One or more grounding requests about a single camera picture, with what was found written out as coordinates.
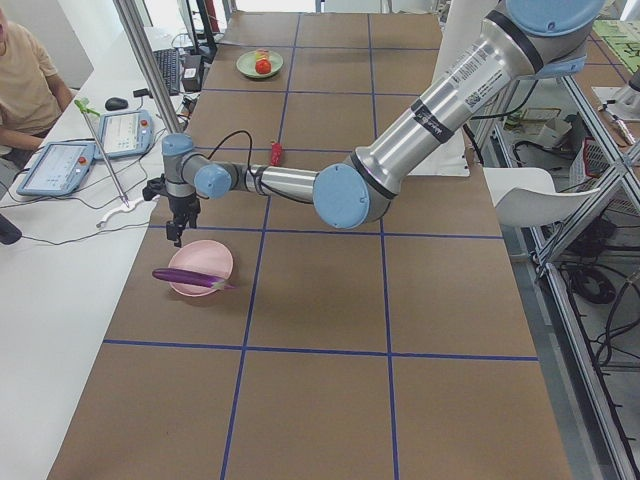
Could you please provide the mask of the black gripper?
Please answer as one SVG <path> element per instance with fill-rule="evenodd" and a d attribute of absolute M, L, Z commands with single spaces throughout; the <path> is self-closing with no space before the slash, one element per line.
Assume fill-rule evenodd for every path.
<path fill-rule="evenodd" d="M 172 181 L 165 174 L 161 174 L 147 181 L 142 189 L 142 196 L 145 201 L 150 201 L 156 196 L 167 199 L 172 217 L 166 222 L 166 237 L 175 247 L 181 248 L 184 228 L 196 228 L 201 212 L 195 188 L 185 182 Z"/>

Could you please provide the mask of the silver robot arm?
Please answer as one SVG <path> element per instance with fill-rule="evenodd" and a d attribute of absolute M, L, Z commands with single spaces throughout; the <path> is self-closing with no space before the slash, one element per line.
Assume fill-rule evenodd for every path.
<path fill-rule="evenodd" d="M 573 73 L 585 62 L 585 42 L 601 1 L 500 1 L 483 18 L 477 39 L 371 145 L 319 172 L 250 162 L 215 162 L 195 152 L 185 134 L 162 142 L 164 172 L 142 190 L 146 201 L 167 198 L 166 234 L 181 244 L 195 227 L 199 198 L 230 191 L 310 204 L 336 229 L 380 219 L 402 181 L 446 144 L 512 81 L 540 73 Z"/>

